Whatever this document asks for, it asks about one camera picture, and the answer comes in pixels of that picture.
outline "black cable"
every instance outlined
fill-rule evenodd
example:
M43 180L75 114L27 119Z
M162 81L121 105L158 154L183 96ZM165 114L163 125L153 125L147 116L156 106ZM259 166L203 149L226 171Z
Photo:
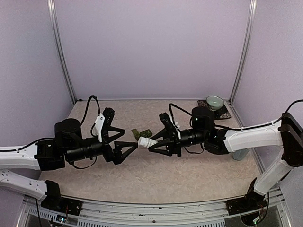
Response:
M192 151L189 151L187 148L184 148L189 154L197 154L197 155L199 155L199 154L202 154L203 152L204 152L204 148L202 148L203 150L202 150L202 152L192 152Z
M175 125L175 119L174 119L174 114L172 113L172 109L171 109L172 106L175 107L175 108L177 108L177 109L179 109L179 110L181 110L181 111L183 111L183 112L185 112L185 113L187 113L189 116L191 116L190 112L186 111L185 109L182 109L181 107L179 107L179 106L177 106L177 105L175 105L173 103L170 103L169 104L169 113L171 115L171 119L172 119L172 122L174 123L174 125Z
M267 193L267 208L266 208L266 211L265 211L264 216L262 217L262 219L260 219L259 222L257 222L256 224L255 224L255 223L252 223L251 225L246 225L246 224L243 223L242 219L241 219L241 218L240 218L240 219L241 219L242 223L243 223L244 225L246 225L246 226L249 226L249 227L256 226L256 225L260 224L260 223L265 219L265 217L266 217L266 215L267 215L267 212L268 212L268 208L269 208L269 192Z
M191 128L193 127L193 118L192 118L192 117L189 119L189 126L190 126Z
M36 206L37 206L37 213L38 213L38 218L39 218L39 224L40 224L40 227L43 227L42 223L41 223L41 218L40 218L40 211L39 211L38 200L36 198L35 198L35 200L36 200Z
M18 148L18 149L11 149L11 150L0 150L0 152L21 151L21 150L23 150L25 148L28 148L29 146L33 145L34 143L37 143L37 142L41 141L41 140L53 140L53 138L51 138L51 137L40 138L40 139L37 139L37 140L25 145L24 147L21 147L21 148Z
M87 166L87 167L77 167L77 166L75 166L75 164L72 164L72 166L73 166L75 169L87 169L87 168L93 166L93 165L96 163L96 161L97 161L97 156L95 156L95 161L94 161L91 165L89 165L89 166Z
M99 105L97 97L96 96L90 96L89 99L87 100L84 116L83 116L82 121L80 123L81 126L82 126L83 122L85 121L87 111L89 110L89 104L90 104L90 101L91 101L92 98L96 101L97 107L98 107L98 115L100 114L100 105Z
M274 121L273 123L276 124L277 122L279 122L280 120L282 120L283 117L285 117L286 113L289 111L289 109L296 103L300 103L300 102L303 102L303 99L298 99L294 102L292 102L289 107L286 109L286 111L282 114L282 116L280 118L278 118L276 121ZM234 131L243 131L243 130L250 130L250 129L257 129L257 128L262 128L262 127L265 127L265 126L270 126L272 125L272 123L266 123L266 124L261 124L261 125L257 125L257 126L252 126L252 127L246 127L246 128L243 128L243 129L233 129L233 128L230 128L230 127L226 127L226 126L222 126L222 125L215 125L216 127L220 127L220 128L223 128L223 129L228 129L228 130L234 130Z
M93 129L94 129L95 125L96 125L96 123L94 123L94 124L91 126L91 128L90 128L90 134L91 134L92 137L97 137L97 136L98 136L98 135L94 135L94 134L93 134Z
M65 212L65 215L66 215L66 221L67 221L67 218L68 218L68 205L66 206L66 212Z
M268 212L268 208L269 208L269 192L267 193L267 208L266 208L265 214L262 217L262 219L257 223L257 225L260 224L265 219L267 212Z

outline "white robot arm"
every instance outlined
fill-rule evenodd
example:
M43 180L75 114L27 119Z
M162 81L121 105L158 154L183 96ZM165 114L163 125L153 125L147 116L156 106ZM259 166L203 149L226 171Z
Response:
M247 194L242 198L226 202L230 215L257 210L267 205L265 195L277 182L284 179L295 167L303 166L303 129L288 113L294 103L302 101L293 102L277 120L239 129L215 125L214 113L206 107L195 107L192 113L189 113L170 104L191 116L192 128L181 131L176 127L170 109L171 116L167 113L159 115L164 129L151 137L153 141L142 145L148 147L150 152L167 156L177 154L178 157L181 156L181 148L195 144L200 144L201 148L216 155L247 148L280 147L279 156L261 176L253 180Z

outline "beige countertop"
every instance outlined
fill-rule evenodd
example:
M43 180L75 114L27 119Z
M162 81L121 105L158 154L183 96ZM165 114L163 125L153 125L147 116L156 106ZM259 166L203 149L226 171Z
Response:
M105 107L115 111L112 126L123 128L126 133L120 141L133 141L131 129L150 129L156 134L163 128L159 114L169 112L173 102L189 112L196 101L100 101L101 112ZM69 117L81 121L86 102L77 102ZM181 129L190 128L189 116L173 109L175 120ZM95 102L91 102L87 118L82 126L83 137L90 136L90 128L97 116ZM235 119L216 123L238 127ZM199 145L188 148L199 152ZM87 166L90 160L76 162ZM59 184L62 195L98 201L128 203L180 203L229 198L244 195L250 182L259 175L251 153L242 161L231 155L189 154L182 149L182 157L151 153L145 148L135 150L122 164L106 163L102 156L96 164L78 170L66 163L64 169L42 172L40 180L52 180Z

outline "purple backdrop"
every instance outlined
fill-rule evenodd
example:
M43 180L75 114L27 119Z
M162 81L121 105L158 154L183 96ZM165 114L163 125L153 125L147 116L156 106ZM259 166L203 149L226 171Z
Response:
M303 1L259 0L250 50L235 108L246 125L281 116L303 98ZM303 125L303 104L290 113ZM278 154L275 148L258 149L265 166ZM282 181L281 189L295 227L303 226L303 168Z
M229 98L250 1L56 1L78 98Z
M53 136L71 101L54 44L47 1L0 3L0 146ZM19 173L34 177L33 171ZM0 188L0 223L16 226L23 195Z

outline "white bracket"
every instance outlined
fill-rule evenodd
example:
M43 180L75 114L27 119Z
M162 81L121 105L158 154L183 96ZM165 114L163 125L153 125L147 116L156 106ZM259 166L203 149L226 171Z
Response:
M178 122L175 122L175 123L174 123L174 122L172 121L171 115L169 115L169 119L170 119L171 123L173 124L173 126L176 128L176 131L177 131L177 133L178 133L178 138L181 139L181 133L180 133L180 131L179 131L180 125L178 125Z
M105 117L103 114L99 114L95 120L95 131L97 132L99 142L102 143L102 136L101 136L101 130L103 128L103 124L105 121Z

